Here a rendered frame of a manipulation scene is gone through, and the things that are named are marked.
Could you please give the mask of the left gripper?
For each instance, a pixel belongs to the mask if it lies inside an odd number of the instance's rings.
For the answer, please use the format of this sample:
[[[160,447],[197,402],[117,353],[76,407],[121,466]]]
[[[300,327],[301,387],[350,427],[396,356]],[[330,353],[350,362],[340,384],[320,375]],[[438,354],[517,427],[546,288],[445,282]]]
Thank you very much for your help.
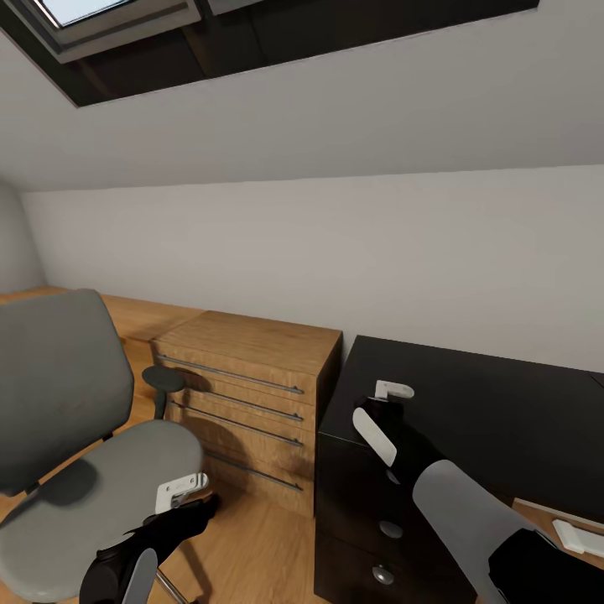
[[[151,523],[163,523],[169,527],[172,535],[172,544],[168,556],[185,539],[202,534],[206,529],[208,520],[215,516],[218,506],[218,497],[203,503],[203,499],[196,499],[178,508],[171,508],[169,512],[148,516],[143,521],[143,526]]]

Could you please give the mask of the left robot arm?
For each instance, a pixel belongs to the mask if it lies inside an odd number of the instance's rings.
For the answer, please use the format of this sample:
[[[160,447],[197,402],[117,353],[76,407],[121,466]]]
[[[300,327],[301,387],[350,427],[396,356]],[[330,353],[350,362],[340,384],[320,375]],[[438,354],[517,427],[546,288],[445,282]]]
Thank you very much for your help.
[[[155,514],[96,553],[80,587],[79,604],[146,604],[159,566],[185,539],[202,534],[218,497],[180,506],[177,497],[206,488],[205,473],[158,487]]]

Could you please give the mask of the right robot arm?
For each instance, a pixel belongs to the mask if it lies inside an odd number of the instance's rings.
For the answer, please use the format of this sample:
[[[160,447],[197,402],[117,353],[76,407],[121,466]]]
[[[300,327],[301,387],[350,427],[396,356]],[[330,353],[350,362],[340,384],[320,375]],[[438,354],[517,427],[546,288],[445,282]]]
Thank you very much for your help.
[[[404,421],[408,385],[377,381],[353,424],[416,503],[484,604],[604,604],[604,570],[567,554]]]

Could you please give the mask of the swivel chair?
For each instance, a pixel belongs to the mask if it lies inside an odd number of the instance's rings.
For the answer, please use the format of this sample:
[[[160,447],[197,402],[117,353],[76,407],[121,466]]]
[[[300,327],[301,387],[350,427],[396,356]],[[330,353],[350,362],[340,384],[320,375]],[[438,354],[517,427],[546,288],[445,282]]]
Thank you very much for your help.
[[[117,435],[133,406],[134,376],[95,289],[0,304],[0,495],[24,498],[0,523],[0,580],[33,604],[80,595],[97,551],[155,514],[158,487],[202,472],[200,437],[164,418],[185,377],[155,365],[154,419]],[[39,485],[87,446],[102,443]],[[177,497],[180,506],[221,496]],[[189,603],[162,571],[175,604]]]

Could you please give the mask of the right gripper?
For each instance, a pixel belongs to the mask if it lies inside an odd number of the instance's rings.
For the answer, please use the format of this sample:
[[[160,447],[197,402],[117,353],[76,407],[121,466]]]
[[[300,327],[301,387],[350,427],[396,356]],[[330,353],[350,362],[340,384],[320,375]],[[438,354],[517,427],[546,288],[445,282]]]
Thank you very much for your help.
[[[358,405],[361,405],[362,403],[366,402],[366,399],[367,399],[367,397],[365,397],[365,396],[361,396],[359,399],[356,399],[354,401],[354,409],[356,407],[358,407]],[[393,409],[393,412],[395,413],[395,415],[397,417],[401,417],[402,419],[404,418],[404,405],[403,404],[390,402],[389,406]]]

